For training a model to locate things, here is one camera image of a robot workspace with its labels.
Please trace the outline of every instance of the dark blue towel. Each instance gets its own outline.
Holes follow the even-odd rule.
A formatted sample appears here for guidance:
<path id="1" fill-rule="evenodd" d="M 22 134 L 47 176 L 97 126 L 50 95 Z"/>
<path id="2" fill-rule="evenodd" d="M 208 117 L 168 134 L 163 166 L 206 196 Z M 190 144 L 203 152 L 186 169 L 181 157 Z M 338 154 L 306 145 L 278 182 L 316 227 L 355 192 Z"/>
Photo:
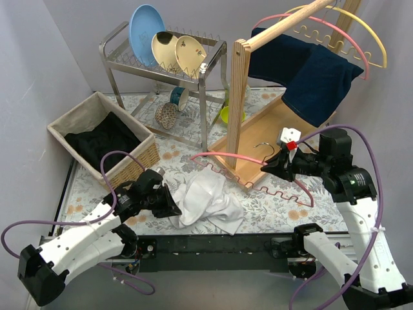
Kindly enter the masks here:
<path id="1" fill-rule="evenodd" d="M 263 31 L 255 28 L 252 36 Z M 363 69 L 329 49 L 281 34 L 251 53 L 248 76 L 287 88 L 283 102 L 315 127 L 324 123 Z"/>

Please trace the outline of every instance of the floral tablecloth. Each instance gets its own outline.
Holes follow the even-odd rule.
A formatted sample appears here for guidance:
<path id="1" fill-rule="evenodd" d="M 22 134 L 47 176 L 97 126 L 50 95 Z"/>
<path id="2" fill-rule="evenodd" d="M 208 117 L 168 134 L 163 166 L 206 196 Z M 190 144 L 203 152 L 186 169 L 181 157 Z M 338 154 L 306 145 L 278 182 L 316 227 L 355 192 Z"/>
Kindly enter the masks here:
<path id="1" fill-rule="evenodd" d="M 274 97 L 284 91 L 283 88 L 252 89 L 245 103 L 247 117 L 261 109 Z M 224 92 L 209 92 L 208 94 L 223 98 Z M 125 108 L 132 111 L 145 97 L 144 94 L 123 96 Z M 151 127 L 163 130 L 154 120 L 154 112 L 159 104 L 168 102 L 167 93 L 154 96 L 150 102 L 139 112 L 137 118 Z M 208 120 L 211 122 L 219 112 L 217 103 L 208 102 Z M 196 98 L 190 98 L 186 109 L 179 113 L 173 129 L 168 131 L 180 135 L 194 142 L 200 141 L 199 106 Z M 208 137 L 208 144 L 212 144 L 227 133 L 227 128 L 218 121 Z M 186 183 L 191 177 L 204 169 L 189 158 L 200 152 L 200 149 L 156 136 L 157 146 L 161 161 L 152 168 L 162 167 L 166 171 L 164 178 L 171 192 L 178 186 Z M 314 147 L 317 139 L 309 141 Z M 208 158 L 200 159 L 204 164 Z M 279 195 L 271 196 L 259 191 L 243 192 L 236 183 L 228 181 L 225 185 L 227 191 L 234 193 L 244 207 L 244 220 L 237 233 L 289 233 L 295 226 L 304 223 L 316 222 L 325 231 L 347 231 L 343 218 L 338 212 L 329 193 L 321 184 L 321 179 L 299 176 L 298 178 L 310 190 L 314 197 L 314 208 L 281 199 Z M 266 185 L 271 192 L 282 191 L 286 197 L 298 196 L 299 202 L 309 203 L 309 198 L 295 184 L 283 181 L 273 176 L 267 176 L 260 184 Z M 101 201 L 107 192 L 93 179 L 93 177 L 80 165 L 73 171 L 72 182 L 68 187 L 66 203 L 63 206 L 60 220 L 77 222 Z M 138 216 L 126 221 L 138 235 L 145 234 L 221 234 L 223 231 L 215 227 L 208 220 L 200 220 L 190 227 L 176 229 L 169 219 L 157 219 L 150 211 L 141 211 Z"/>

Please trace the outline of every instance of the white cloth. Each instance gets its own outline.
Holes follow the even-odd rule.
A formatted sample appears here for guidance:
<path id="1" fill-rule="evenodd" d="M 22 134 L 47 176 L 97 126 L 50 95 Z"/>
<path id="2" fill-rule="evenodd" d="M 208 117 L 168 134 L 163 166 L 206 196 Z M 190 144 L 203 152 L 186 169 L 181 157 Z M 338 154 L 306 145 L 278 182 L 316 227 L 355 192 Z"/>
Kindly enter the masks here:
<path id="1" fill-rule="evenodd" d="M 244 209 L 233 194 L 224 192 L 225 177 L 208 167 L 181 184 L 172 195 L 181 216 L 170 217 L 172 225 L 185 228 L 201 218 L 208 218 L 216 227 L 235 234 L 244 218 Z"/>

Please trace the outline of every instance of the blue plate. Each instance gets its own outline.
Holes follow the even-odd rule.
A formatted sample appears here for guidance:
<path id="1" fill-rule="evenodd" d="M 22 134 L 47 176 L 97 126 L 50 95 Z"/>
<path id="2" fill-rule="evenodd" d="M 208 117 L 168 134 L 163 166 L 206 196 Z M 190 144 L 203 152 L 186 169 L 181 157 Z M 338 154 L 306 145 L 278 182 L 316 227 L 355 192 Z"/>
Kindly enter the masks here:
<path id="1" fill-rule="evenodd" d="M 129 44 L 136 59 L 147 67 L 157 65 L 151 44 L 154 35 L 160 31 L 165 31 L 165 25 L 152 5 L 141 5 L 132 14 L 129 22 Z"/>

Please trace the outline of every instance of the wicker basket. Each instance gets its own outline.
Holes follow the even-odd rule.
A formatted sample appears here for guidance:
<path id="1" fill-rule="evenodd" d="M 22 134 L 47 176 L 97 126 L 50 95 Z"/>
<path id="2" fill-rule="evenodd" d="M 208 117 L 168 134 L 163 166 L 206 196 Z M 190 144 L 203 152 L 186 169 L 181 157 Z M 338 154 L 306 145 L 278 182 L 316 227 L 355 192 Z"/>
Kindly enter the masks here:
<path id="1" fill-rule="evenodd" d="M 155 136 L 145 126 L 140 124 L 128 112 L 119 107 L 112 100 L 100 92 L 96 92 L 84 100 L 72 110 L 55 120 L 47 129 L 52 135 L 71 153 L 71 155 L 106 189 L 106 183 L 102 174 L 95 170 L 82 156 L 79 155 L 65 140 L 68 133 L 78 134 L 91 131 L 98 126 L 109 112 L 116 116 L 135 134 L 141 141 L 130 154 L 137 158 L 145 168 L 157 163 L 159 153 L 157 151 Z M 106 175 L 110 184 L 116 188 L 121 183 L 136 180 L 142 173 L 142 168 L 131 158 L 123 158 L 115 167 L 110 169 Z"/>

